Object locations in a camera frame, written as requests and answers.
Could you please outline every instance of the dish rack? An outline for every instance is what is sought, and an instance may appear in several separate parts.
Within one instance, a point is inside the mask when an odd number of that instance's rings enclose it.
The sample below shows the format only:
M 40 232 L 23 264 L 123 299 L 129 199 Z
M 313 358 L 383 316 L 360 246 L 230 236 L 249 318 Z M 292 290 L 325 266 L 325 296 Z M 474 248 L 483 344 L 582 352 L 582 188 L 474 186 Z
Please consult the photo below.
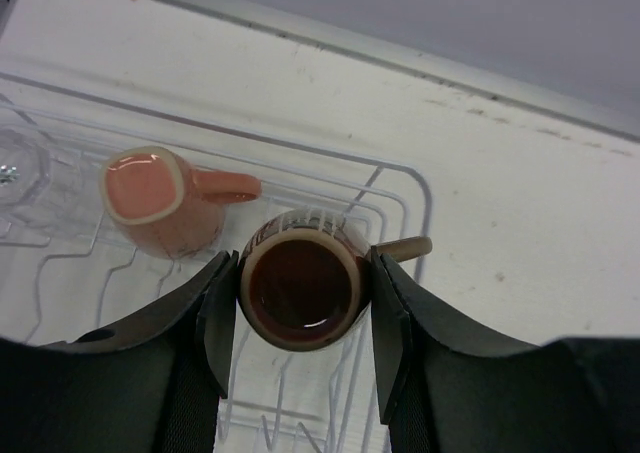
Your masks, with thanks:
M 93 234 L 69 240 L 0 220 L 0 335 L 15 341 L 73 341 L 126 316 L 184 283 L 217 251 L 242 250 L 261 224 L 288 209 L 345 214 L 372 244 L 426 234 L 429 226 L 431 196 L 416 169 L 337 148 L 1 72 L 0 127 L 46 135 L 95 164 L 118 150 L 162 145 L 203 168 L 250 173 L 264 185 L 258 201 L 229 207 L 209 251 L 184 261 L 139 252 L 104 212 Z M 419 281 L 424 259 L 405 267 Z M 368 318 L 332 347 L 289 353 L 264 342 L 238 309 L 214 451 L 390 451 L 373 371 Z

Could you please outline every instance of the pink mug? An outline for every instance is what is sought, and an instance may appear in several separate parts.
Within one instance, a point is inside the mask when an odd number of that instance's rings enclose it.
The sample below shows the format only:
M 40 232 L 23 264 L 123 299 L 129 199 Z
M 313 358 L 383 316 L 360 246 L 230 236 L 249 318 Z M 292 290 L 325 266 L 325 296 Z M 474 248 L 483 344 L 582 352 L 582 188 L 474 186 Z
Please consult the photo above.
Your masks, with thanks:
M 153 256 L 182 258 L 207 248 L 224 224 L 224 205 L 256 199 L 257 178 L 195 168 L 166 148 L 147 146 L 109 158 L 100 193 L 115 225 Z

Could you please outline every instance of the mug rim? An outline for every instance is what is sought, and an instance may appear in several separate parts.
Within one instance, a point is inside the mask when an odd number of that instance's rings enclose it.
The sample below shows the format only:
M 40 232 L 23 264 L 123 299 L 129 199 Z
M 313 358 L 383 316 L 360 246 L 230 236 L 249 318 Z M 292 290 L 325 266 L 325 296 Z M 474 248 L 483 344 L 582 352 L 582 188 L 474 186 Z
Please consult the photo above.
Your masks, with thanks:
M 152 215 L 143 216 L 141 218 L 124 218 L 115 210 L 111 203 L 111 198 L 109 198 L 109 194 L 107 193 L 107 171 L 114 162 L 121 160 L 122 158 L 126 158 L 127 156 L 139 154 L 156 155 L 164 161 L 174 183 L 176 198 L 171 205 L 164 208 L 162 211 L 153 213 Z M 182 170 L 180 169 L 176 156 L 166 148 L 161 146 L 142 146 L 139 148 L 131 148 L 111 156 L 103 163 L 102 171 L 100 173 L 100 194 L 102 196 L 102 202 L 104 203 L 105 210 L 107 210 L 107 213 L 115 222 L 125 226 L 137 226 L 153 223 L 174 213 L 184 201 L 185 188 Z
M 333 331 L 311 341 L 288 341 L 272 333 L 259 320 L 251 306 L 249 298 L 251 290 L 251 276 L 253 275 L 253 271 L 260 259 L 274 246 L 293 240 L 312 241 L 327 248 L 344 266 L 349 276 L 351 286 L 349 308 L 347 309 L 343 321 L 338 323 L 338 326 L 336 326 Z M 358 265 L 356 264 L 352 254 L 340 241 L 317 229 L 292 228 L 265 239 L 262 243 L 255 246 L 253 251 L 249 253 L 245 259 L 242 275 L 240 277 L 239 296 L 240 306 L 247 317 L 249 324 L 265 341 L 288 351 L 315 351 L 335 343 L 347 331 L 349 331 L 349 328 L 351 328 L 352 324 L 356 321 L 356 317 L 358 316 L 358 307 L 362 296 L 360 270 L 358 269 Z

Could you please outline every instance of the brown mug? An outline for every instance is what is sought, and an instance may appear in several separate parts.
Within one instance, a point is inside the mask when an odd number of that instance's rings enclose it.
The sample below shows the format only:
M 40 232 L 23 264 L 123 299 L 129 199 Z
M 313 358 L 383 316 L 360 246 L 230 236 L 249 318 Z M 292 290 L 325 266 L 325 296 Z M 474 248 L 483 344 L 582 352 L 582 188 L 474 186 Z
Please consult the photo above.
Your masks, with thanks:
M 138 248 L 178 259 L 210 246 L 222 230 L 224 205 L 254 200 L 262 186 L 253 176 L 201 170 L 148 146 L 109 158 L 100 193 L 115 225 Z
M 431 251 L 426 237 L 377 245 L 396 261 Z M 320 209 L 283 213 L 263 225 L 242 254 L 239 303 L 267 342 L 313 351 L 342 338 L 371 299 L 371 246 L 344 217 Z

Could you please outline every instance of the pink mug handle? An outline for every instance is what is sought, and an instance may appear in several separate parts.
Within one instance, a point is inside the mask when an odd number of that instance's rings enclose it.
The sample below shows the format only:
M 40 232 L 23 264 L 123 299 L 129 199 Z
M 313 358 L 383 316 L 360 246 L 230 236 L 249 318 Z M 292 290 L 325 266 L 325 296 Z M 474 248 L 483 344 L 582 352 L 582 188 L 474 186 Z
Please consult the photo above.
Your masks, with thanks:
M 193 181 L 202 197 L 211 203 L 241 203 L 262 194 L 260 180 L 243 173 L 193 170 Z

